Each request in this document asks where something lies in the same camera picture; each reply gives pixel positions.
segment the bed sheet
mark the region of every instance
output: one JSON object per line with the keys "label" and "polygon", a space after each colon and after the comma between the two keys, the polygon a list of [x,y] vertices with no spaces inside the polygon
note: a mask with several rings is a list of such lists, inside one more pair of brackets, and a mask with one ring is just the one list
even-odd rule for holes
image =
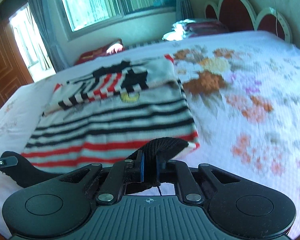
{"label": "bed sheet", "polygon": [[[290,197],[300,234],[300,50],[266,32],[241,32],[154,44],[97,58],[23,86],[0,109],[0,156],[22,152],[57,83],[101,67],[170,53],[201,147],[184,157],[189,166],[210,163]],[[1,208],[19,190],[0,172],[0,233],[10,233]],[[169,187],[163,192],[170,193]],[[155,194],[153,189],[144,194]]]}

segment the triangular cutout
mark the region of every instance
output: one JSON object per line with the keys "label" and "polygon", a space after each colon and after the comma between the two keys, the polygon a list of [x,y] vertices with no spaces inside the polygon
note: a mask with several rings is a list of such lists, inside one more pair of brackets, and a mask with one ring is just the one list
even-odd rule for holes
{"label": "triangular cutout", "polygon": [[229,184],[229,183],[235,183],[240,181],[228,174],[225,174],[215,169],[211,170],[211,172],[222,184]]}
{"label": "triangular cutout", "polygon": [[65,178],[62,178],[60,181],[69,183],[79,183],[84,178],[84,176],[88,174],[89,171],[90,169],[79,171],[75,174],[71,174]]}

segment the striped sweater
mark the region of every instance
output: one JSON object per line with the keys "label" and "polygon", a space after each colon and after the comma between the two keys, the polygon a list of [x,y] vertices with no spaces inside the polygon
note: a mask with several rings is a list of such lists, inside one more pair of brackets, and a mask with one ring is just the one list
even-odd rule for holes
{"label": "striped sweater", "polygon": [[111,166],[155,138],[198,147],[171,58],[122,62],[58,84],[22,155],[50,172],[93,162]]}

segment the headboard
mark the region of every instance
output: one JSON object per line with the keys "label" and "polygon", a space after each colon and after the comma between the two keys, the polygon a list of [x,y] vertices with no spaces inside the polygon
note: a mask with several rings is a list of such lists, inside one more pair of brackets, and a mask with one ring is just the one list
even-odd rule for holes
{"label": "headboard", "polygon": [[204,6],[206,18],[218,19],[231,32],[268,31],[288,43],[292,42],[291,29],[286,19],[274,8],[264,8],[258,15],[248,0],[220,0],[219,5],[208,1]]}

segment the window sill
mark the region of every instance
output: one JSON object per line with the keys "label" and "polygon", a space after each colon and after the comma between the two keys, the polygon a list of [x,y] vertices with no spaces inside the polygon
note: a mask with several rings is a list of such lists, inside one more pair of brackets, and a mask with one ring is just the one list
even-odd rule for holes
{"label": "window sill", "polygon": [[113,24],[117,24],[120,22],[125,22],[128,20],[133,20],[136,18],[140,18],[140,17],[146,17],[146,16],[150,16],[150,15],[156,15],[156,14],[162,14],[162,13],[168,13],[168,12],[175,12],[176,8],[175,7],[159,7],[159,8],[153,8],[150,10],[144,10],[144,11],[139,11],[139,12],[135,12],[135,13],[131,13],[125,16],[116,16],[116,17],[112,17],[110,19],[89,25],[87,27],[84,27],[80,30],[77,30],[75,32],[71,32],[71,31],[66,31],[67,33],[67,40],[68,41],[72,41],[76,38],[79,38],[83,35],[92,33],[96,30],[100,30],[102,28],[111,26]]}

